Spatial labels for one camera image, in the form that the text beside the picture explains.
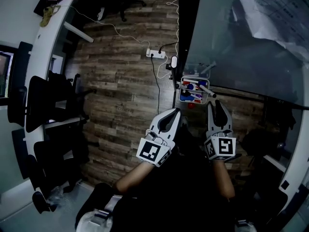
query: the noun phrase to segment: blue object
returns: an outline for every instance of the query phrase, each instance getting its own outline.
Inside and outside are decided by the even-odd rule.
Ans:
[[[190,89],[190,90],[193,90],[194,89],[194,86],[193,86],[193,84],[188,84],[188,87],[187,87],[188,89]]]
[[[180,95],[180,100],[181,101],[194,101],[194,97],[192,97],[191,95],[190,96]]]

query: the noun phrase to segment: table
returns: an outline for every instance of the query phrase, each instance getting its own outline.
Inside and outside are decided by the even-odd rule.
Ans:
[[[58,12],[52,16],[48,25],[44,28],[40,28],[33,44],[32,51],[30,52],[30,58],[26,73],[25,86],[29,88],[30,80],[33,76],[38,76],[43,79],[47,78],[51,58],[53,55],[53,49],[57,42],[58,35],[62,26],[68,30],[81,36],[83,39],[93,42],[85,33],[81,32],[74,26],[65,22],[66,15],[69,11],[69,6],[72,5],[74,0],[62,0],[59,5],[62,7]],[[43,125],[39,126],[34,131],[28,133],[25,130],[25,141],[27,144],[28,154],[34,155],[34,144],[39,141],[44,141]]]

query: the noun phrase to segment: wooden floor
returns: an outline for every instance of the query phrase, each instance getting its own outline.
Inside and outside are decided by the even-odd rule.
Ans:
[[[176,6],[166,5],[173,0],[144,0],[146,7],[133,5],[126,10],[127,22],[120,15],[109,15],[104,23],[116,25],[122,35],[132,35],[138,40],[150,41],[152,49],[177,41],[178,28]],[[85,110],[90,121],[84,127],[87,139],[99,142],[99,147],[89,146],[90,162],[83,166],[83,174],[88,182],[113,184],[126,172],[135,167],[139,160],[135,157],[140,138],[145,135],[158,107],[158,87],[153,67],[146,57],[148,44],[143,46],[130,37],[118,36],[112,26],[89,23],[84,31],[95,39],[94,43],[80,40],[70,59],[66,75],[81,74],[82,86],[96,88],[98,92],[87,96]],[[175,47],[164,48],[170,58],[175,55]],[[154,70],[162,60],[154,60]],[[162,67],[160,76],[166,73]],[[160,93],[159,111],[172,107],[173,87],[168,77],[158,80]],[[233,117],[235,136],[242,140],[244,135],[258,128],[263,104],[228,96],[218,96]],[[188,109],[187,104],[176,102],[183,115],[187,116],[190,131],[194,136],[201,135],[206,128],[206,106],[199,105]],[[248,175],[251,157],[237,145],[240,159],[227,163],[235,184],[236,175]]]

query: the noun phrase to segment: black cable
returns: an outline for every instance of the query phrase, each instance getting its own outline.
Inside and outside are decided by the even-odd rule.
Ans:
[[[162,48],[163,48],[164,46],[166,46],[166,45],[171,45],[171,44],[164,44],[163,46],[161,46],[160,49],[159,49],[159,54],[161,54],[161,50],[162,50]]]
[[[156,81],[156,84],[159,88],[159,95],[158,95],[158,114],[159,114],[159,106],[160,106],[160,87],[159,87],[159,84],[158,84],[158,80],[156,79],[156,75],[155,75],[155,66],[154,66],[154,63],[153,63],[153,54],[151,54],[151,63],[153,64],[153,71],[154,71],[154,77],[155,77],[155,81]]]

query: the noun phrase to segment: red object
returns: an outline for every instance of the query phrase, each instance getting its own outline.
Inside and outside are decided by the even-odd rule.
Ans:
[[[188,103],[188,108],[189,109],[195,108],[195,104],[194,103]]]

